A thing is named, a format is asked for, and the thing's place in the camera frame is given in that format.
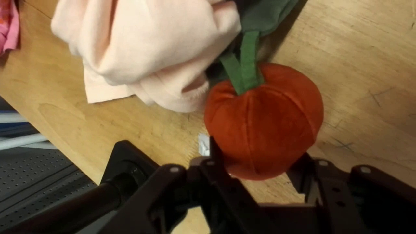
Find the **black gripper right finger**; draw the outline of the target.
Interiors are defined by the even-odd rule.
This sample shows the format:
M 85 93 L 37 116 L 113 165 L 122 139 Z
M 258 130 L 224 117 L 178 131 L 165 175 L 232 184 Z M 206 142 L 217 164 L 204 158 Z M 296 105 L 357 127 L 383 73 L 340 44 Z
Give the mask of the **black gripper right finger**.
M 387 234 L 390 218 L 382 213 L 386 196 L 353 170 L 302 155 L 287 177 L 304 203 L 291 207 L 286 223 L 292 234 Z

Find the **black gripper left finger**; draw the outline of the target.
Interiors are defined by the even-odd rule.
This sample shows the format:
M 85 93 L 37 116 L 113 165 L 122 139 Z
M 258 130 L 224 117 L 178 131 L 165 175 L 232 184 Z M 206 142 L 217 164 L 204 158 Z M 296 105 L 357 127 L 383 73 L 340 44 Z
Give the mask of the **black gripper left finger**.
M 211 234 L 269 234 L 265 213 L 240 181 L 228 175 L 219 160 L 219 149 L 209 136 L 197 139 L 200 157 L 191 165 L 204 182 L 202 212 Z

